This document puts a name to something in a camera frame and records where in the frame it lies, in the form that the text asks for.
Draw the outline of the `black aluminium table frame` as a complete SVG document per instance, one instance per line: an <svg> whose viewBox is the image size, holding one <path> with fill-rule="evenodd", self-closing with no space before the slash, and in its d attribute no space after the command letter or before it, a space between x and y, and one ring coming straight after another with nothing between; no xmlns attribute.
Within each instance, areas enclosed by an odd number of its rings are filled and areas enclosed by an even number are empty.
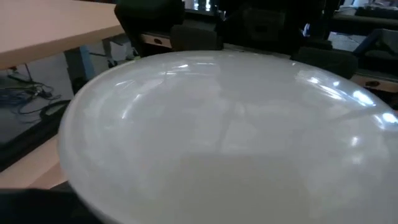
<svg viewBox="0 0 398 224"><path fill-rule="evenodd" d="M0 172L57 134L69 102L70 100L61 100L45 106L40 110L40 121L37 124L10 141L0 143Z"/></svg>

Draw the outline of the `frosted white reflector lightbulb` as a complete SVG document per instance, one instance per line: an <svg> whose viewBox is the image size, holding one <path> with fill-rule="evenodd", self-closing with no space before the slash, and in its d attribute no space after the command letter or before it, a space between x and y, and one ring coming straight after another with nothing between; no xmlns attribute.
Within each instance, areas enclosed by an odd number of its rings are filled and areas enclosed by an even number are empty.
<svg viewBox="0 0 398 224"><path fill-rule="evenodd" d="M60 164L102 220L398 224L398 117L363 87L271 55L172 52L89 81Z"/></svg>

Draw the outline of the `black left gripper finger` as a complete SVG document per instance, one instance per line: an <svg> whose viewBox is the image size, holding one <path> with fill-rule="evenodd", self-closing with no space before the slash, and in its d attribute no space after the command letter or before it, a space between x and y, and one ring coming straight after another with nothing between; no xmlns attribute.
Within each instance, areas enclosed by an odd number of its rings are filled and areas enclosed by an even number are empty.
<svg viewBox="0 0 398 224"><path fill-rule="evenodd" d="M0 189L0 224L103 224L71 191Z"/></svg>

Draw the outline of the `grey desk leg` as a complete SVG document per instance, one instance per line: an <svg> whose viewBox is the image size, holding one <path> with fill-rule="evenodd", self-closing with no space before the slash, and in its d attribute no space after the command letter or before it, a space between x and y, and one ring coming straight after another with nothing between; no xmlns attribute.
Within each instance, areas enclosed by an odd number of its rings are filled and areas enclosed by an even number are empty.
<svg viewBox="0 0 398 224"><path fill-rule="evenodd" d="M76 94L95 75L93 63L90 59L88 47L83 45L64 51L67 62L67 71L72 84L73 93Z"/></svg>

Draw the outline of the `black shelf furniture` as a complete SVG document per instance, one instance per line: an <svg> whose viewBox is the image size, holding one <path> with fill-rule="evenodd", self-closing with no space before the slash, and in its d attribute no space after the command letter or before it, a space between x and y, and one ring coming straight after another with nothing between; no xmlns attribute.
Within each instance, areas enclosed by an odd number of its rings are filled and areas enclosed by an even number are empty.
<svg viewBox="0 0 398 224"><path fill-rule="evenodd" d="M398 31L398 18L368 17L356 15L359 7L341 7L334 12L328 22L331 32L368 35L374 29L389 29Z"/></svg>

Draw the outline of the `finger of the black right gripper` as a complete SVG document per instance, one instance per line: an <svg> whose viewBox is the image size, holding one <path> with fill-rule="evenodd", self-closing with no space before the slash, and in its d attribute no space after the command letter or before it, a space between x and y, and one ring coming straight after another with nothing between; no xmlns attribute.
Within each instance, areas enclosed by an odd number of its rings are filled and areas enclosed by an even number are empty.
<svg viewBox="0 0 398 224"><path fill-rule="evenodd" d="M215 31L183 25L171 28L170 44L174 51L223 49L223 42Z"/></svg>
<svg viewBox="0 0 398 224"><path fill-rule="evenodd" d="M351 53L315 48L300 48L292 60L329 71L343 78L351 78L358 69L358 59Z"/></svg>

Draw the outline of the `beige office desk top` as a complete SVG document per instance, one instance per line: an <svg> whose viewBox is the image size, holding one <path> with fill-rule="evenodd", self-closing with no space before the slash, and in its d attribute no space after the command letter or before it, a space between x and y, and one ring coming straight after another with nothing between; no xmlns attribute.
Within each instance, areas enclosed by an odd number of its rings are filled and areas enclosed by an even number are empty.
<svg viewBox="0 0 398 224"><path fill-rule="evenodd" d="M0 0L0 70L122 34L113 4Z"/></svg>

